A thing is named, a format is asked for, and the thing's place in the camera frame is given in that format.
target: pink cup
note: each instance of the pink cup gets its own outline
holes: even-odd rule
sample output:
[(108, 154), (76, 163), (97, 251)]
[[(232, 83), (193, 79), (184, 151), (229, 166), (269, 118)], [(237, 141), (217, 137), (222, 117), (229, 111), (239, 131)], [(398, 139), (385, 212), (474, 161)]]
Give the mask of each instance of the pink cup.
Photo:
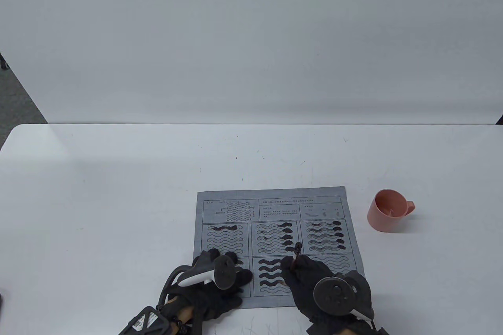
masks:
[(412, 211), (415, 205), (407, 201), (404, 196), (394, 190), (379, 191), (367, 214), (367, 220), (377, 231), (392, 231), (398, 223)]

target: black glove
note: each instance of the black glove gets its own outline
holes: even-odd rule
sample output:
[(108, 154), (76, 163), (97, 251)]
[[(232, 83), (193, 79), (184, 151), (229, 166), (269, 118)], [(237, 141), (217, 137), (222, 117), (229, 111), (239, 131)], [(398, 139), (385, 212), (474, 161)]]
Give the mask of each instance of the black glove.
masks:
[[(211, 256), (211, 260), (220, 256), (220, 252), (217, 249), (211, 249), (208, 253)], [(237, 263), (237, 255), (235, 253), (228, 252), (226, 255), (232, 259), (234, 264)], [(195, 265), (197, 260), (198, 258), (195, 258), (192, 265)], [(250, 283), (252, 278), (252, 271), (241, 269), (236, 274), (234, 285), (226, 290), (220, 290), (214, 282), (208, 284), (199, 283), (188, 287), (180, 287), (178, 284), (174, 284), (167, 287), (165, 292), (168, 294), (168, 301), (178, 296), (174, 301), (176, 305), (158, 305), (158, 309), (161, 314), (169, 319), (170, 316), (174, 315), (174, 313), (184, 306), (194, 306), (191, 334), (201, 335), (202, 321), (216, 319), (223, 313), (238, 308), (241, 305), (242, 299), (237, 296), (237, 293), (242, 292), (240, 287)]]
[(314, 287), (321, 279), (334, 274), (325, 263), (313, 261), (306, 255), (299, 255), (293, 271), (292, 256), (286, 256), (281, 261), (281, 275), (290, 287), (295, 305), (302, 314), (309, 318), (313, 325), (307, 330), (309, 335), (334, 335), (348, 328), (359, 335), (374, 335), (367, 322), (358, 320), (354, 315), (335, 317), (321, 310), (314, 302)]

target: gray carpet floor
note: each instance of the gray carpet floor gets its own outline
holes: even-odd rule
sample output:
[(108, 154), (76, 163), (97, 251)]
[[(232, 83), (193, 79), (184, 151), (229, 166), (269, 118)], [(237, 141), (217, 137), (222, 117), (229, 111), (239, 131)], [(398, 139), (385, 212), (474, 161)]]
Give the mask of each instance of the gray carpet floor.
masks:
[(11, 130), (24, 123), (47, 123), (12, 70), (0, 70), (0, 148)]

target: white wall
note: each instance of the white wall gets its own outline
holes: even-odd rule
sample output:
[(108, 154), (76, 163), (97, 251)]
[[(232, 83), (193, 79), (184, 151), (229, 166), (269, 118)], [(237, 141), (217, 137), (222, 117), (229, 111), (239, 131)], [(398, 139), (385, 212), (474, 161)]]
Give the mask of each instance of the white wall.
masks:
[(495, 123), (503, 0), (0, 0), (49, 122)]

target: gray paper sheet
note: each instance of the gray paper sheet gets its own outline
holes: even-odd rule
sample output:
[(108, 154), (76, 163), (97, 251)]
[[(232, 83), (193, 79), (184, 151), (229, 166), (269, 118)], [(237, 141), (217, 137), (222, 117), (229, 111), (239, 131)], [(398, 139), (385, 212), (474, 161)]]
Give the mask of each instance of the gray paper sheet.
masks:
[(297, 241), (303, 254), (333, 272), (363, 274), (344, 187), (197, 195), (194, 257), (213, 247), (237, 254), (240, 266), (253, 271), (241, 294), (242, 308), (295, 306), (279, 262), (293, 255)]

